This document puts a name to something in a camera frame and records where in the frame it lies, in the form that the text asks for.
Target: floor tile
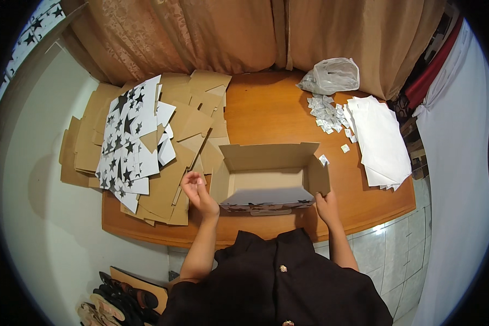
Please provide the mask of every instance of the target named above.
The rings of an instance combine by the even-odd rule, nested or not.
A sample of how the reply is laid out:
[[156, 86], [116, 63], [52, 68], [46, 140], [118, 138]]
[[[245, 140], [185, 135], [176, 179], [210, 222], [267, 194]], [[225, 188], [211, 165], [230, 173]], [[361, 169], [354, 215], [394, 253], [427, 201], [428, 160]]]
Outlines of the floor tile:
[[384, 230], [353, 238], [353, 255], [361, 273], [369, 273], [384, 265]]
[[183, 253], [187, 253], [188, 252], [188, 248], [167, 246], [167, 249], [168, 249], [169, 252], [170, 251], [183, 252]]
[[415, 190], [415, 204], [417, 205], [416, 210], [420, 210], [425, 207], [425, 198], [424, 198], [424, 186], [422, 185], [422, 180], [413, 179], [413, 188]]
[[315, 248], [315, 252], [320, 254], [321, 256], [328, 258], [328, 259], [330, 258], [330, 247], [329, 246]]
[[325, 246], [328, 246], [329, 244], [330, 244], [329, 240], [321, 241], [321, 242], [314, 242], [313, 248], [325, 247]]
[[398, 302], [400, 301], [400, 295], [402, 294], [402, 288], [404, 284], [400, 284], [393, 290], [381, 296], [382, 300], [390, 311], [391, 316], [395, 316], [397, 312]]
[[380, 232], [383, 229], [384, 229], [384, 223], [377, 225], [377, 226], [373, 226], [373, 227], [371, 227], [367, 230], [364, 230], [364, 231], [353, 233], [351, 236], [352, 236], [352, 239], [355, 239], [358, 237], [362, 237], [363, 235], [370, 234], [372, 232], [377, 232], [377, 231]]
[[425, 212], [424, 209], [411, 215], [409, 218], [409, 247], [413, 248], [425, 239]]
[[404, 282], [402, 296], [400, 297], [400, 303], [398, 304], [397, 312], [394, 318], [395, 320], [404, 316], [404, 314], [418, 304], [420, 295], [422, 294], [422, 288], [424, 287], [424, 279], [425, 272], [423, 272], [421, 269]]
[[431, 205], [425, 207], [425, 237], [429, 237], [431, 235]]
[[402, 255], [408, 251], [408, 219], [405, 218], [385, 228], [386, 233], [386, 258], [385, 261], [392, 261], [395, 256]]
[[400, 317], [398, 320], [395, 320], [393, 326], [411, 326], [416, 313], [417, 306], [414, 306], [414, 308], [406, 312], [404, 316]]
[[413, 215], [414, 213], [416, 213], [416, 212], [415, 211], [412, 211], [412, 212], [406, 213], [406, 214], [404, 214], [404, 215], [402, 215], [400, 217], [397, 217], [397, 218], [395, 218], [395, 219], [393, 219], [391, 221], [388, 221], [388, 222], [384, 223], [384, 226], [385, 227], [388, 227], [388, 226], [390, 226], [392, 224], [395, 224], [395, 223], [397, 223], [399, 221], [402, 221], [403, 219], [405, 219], [406, 217], [409, 217], [409, 216]]
[[426, 265], [429, 263], [429, 252], [431, 251], [431, 237], [427, 237], [425, 239], [425, 248], [424, 248], [424, 263], [422, 265]]
[[419, 244], [411, 248], [408, 252], [408, 264], [406, 265], [406, 279], [410, 278], [419, 269], [422, 268], [424, 263], [424, 242], [422, 240]]
[[422, 179], [422, 191], [424, 191], [424, 202], [425, 205], [431, 204], [431, 180], [429, 175]]
[[406, 265], [408, 253], [395, 256], [395, 259], [384, 264], [384, 277], [382, 278], [381, 293], [385, 294], [397, 287], [406, 279]]
[[380, 295], [380, 290], [382, 288], [382, 275], [384, 275], [384, 266], [379, 267], [366, 275], [371, 277], [373, 285], [375, 286], [375, 289], [377, 289], [377, 293]]
[[179, 273], [183, 265], [184, 258], [187, 256], [184, 252], [169, 251], [168, 252], [168, 270]]

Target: white wall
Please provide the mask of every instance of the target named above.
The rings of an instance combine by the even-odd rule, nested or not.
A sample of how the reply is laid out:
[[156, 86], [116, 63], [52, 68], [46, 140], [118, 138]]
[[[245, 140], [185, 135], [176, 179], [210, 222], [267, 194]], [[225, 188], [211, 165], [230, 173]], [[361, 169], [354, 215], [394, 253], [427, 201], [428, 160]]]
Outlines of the white wall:
[[101, 283], [98, 271], [114, 265], [165, 282], [168, 256], [165, 246], [103, 231], [101, 193], [60, 182], [64, 130], [72, 115], [81, 118], [98, 82], [56, 46], [43, 60], [44, 71], [2, 142], [0, 225], [40, 308], [54, 324], [76, 325], [75, 307]]

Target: open cardboard box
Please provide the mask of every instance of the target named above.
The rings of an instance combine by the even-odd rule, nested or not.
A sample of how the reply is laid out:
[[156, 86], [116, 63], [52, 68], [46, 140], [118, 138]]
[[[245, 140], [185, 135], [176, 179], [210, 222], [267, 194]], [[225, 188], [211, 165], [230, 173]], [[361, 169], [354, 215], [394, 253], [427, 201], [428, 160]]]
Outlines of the open cardboard box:
[[212, 174], [210, 195], [226, 211], [288, 214], [330, 191], [328, 168], [314, 155], [318, 142], [219, 147], [224, 160]]

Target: cardboard sheet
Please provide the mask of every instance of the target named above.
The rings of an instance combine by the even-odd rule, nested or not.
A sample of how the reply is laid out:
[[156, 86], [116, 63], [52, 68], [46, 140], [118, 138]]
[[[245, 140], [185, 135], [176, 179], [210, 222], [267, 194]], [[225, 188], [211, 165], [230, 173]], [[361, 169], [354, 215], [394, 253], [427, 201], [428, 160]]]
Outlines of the cardboard sheet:
[[74, 147], [80, 129], [80, 120], [71, 118], [69, 129], [64, 133], [64, 140], [61, 143], [59, 161], [61, 163], [60, 180], [66, 184], [89, 187], [89, 176], [85, 173], [74, 170]]

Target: tiled floor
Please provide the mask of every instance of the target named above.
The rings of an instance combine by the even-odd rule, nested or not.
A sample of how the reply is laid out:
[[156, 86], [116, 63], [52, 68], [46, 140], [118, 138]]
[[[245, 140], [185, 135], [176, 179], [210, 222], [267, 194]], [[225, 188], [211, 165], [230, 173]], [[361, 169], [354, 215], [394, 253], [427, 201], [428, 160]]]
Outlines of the tiled floor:
[[[360, 272], [371, 277], [395, 321], [417, 306], [428, 269], [431, 245], [429, 177], [413, 180], [413, 186], [417, 203], [413, 212], [347, 236]], [[313, 246], [316, 253], [330, 258], [328, 241]], [[187, 252], [182, 248], [168, 248], [171, 271], [179, 272]]]

